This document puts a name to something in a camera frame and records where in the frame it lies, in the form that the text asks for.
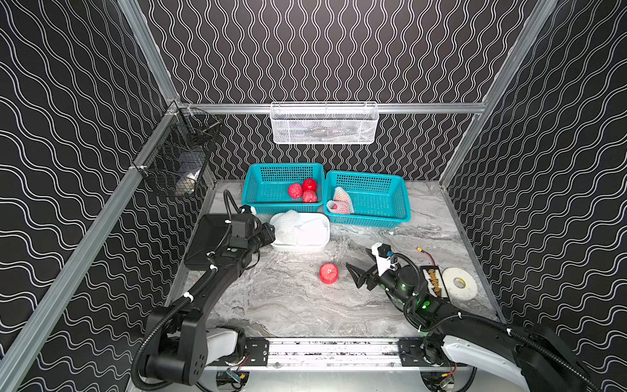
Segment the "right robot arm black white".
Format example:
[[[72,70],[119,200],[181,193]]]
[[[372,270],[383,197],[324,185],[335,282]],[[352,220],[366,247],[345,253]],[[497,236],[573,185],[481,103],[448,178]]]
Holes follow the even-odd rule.
[[[402,338],[398,356],[404,367],[426,365],[423,382],[443,391],[458,367],[471,367],[517,384],[526,391],[598,391],[589,369],[551,329],[517,327],[464,311],[452,303],[452,285],[435,262],[418,266],[388,244],[377,243],[369,269],[348,264],[356,287],[382,289],[418,332]]]

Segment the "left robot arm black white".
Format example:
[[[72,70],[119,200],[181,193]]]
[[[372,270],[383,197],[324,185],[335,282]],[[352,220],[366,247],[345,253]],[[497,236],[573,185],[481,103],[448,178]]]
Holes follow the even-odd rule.
[[[253,256],[274,242],[275,228],[262,222],[250,206],[239,206],[230,191],[223,199],[226,212],[207,217],[219,240],[206,255],[206,272],[179,299],[148,317],[131,367],[132,384],[139,390],[194,385],[208,364],[238,366],[246,360],[245,332],[227,327],[208,330],[207,318],[226,289],[256,266]]]

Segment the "white foam net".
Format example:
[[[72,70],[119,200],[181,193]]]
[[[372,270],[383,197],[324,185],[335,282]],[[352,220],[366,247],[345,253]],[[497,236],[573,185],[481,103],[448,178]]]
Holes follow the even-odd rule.
[[[273,217],[276,241],[288,246],[300,246],[305,243],[305,234],[300,228],[302,214],[290,210]]]
[[[311,219],[297,226],[298,240],[301,243],[324,243],[328,240],[328,222],[323,219]]]

